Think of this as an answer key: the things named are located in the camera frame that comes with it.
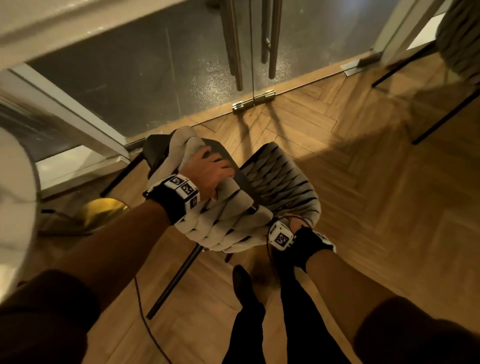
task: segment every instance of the foot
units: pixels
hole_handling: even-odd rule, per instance
[[[295,271],[293,264],[285,256],[285,252],[281,252],[278,249],[272,249],[272,259],[275,265],[280,282],[289,282],[295,280]]]
[[[241,265],[233,267],[233,290],[243,307],[259,303],[253,292],[252,279]]]

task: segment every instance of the hand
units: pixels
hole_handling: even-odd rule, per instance
[[[203,146],[198,152],[187,162],[187,164],[179,170],[179,174],[189,178],[200,193],[200,199],[212,200],[217,199],[216,188],[220,182],[227,177],[233,177],[235,171],[230,166],[230,162],[222,159],[219,153],[212,154],[204,158],[204,155],[211,152],[212,148]]]
[[[310,227],[300,216],[293,214],[285,214],[284,218],[288,218],[290,231],[295,235],[295,233],[300,230],[302,226]]]

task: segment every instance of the wooden floor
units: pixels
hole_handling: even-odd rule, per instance
[[[383,72],[348,78],[341,73],[195,130],[222,142],[238,165],[264,143],[278,143],[315,186],[322,204],[316,229],[337,244],[347,262],[431,315],[480,331],[480,104],[412,146],[413,136],[470,88],[447,74],[437,56],[372,90]],[[145,165],[138,167],[112,196],[141,203],[146,172]],[[68,205],[68,199],[62,203]],[[41,245],[37,259],[49,244]],[[192,247],[173,228],[160,239],[138,274],[145,311]],[[264,285],[266,362],[286,363],[279,290],[264,249],[235,255],[235,262]],[[221,363],[240,309],[231,270],[221,254],[202,253],[149,322],[174,364]],[[334,337],[358,362],[312,283],[299,276]],[[84,363],[166,363],[140,320],[133,284],[91,330]]]

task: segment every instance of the door handle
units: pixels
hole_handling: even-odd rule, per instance
[[[270,53],[270,64],[268,66],[268,78],[273,80],[276,73],[276,60],[278,57],[278,40],[280,38],[280,24],[282,20],[283,0],[273,0],[272,8],[272,30],[268,38],[270,0],[262,0],[262,63],[267,63]]]
[[[240,44],[237,29],[237,15],[233,0],[220,0],[220,16],[222,18],[223,38],[227,48],[230,74],[235,76],[237,91],[243,90],[243,77],[240,61]]]

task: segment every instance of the dark sleeve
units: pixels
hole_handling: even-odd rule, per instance
[[[43,272],[0,304],[0,363],[81,363],[99,316],[77,278]]]
[[[479,337],[437,320],[403,297],[380,304],[360,326],[353,349],[365,363],[480,363]]]

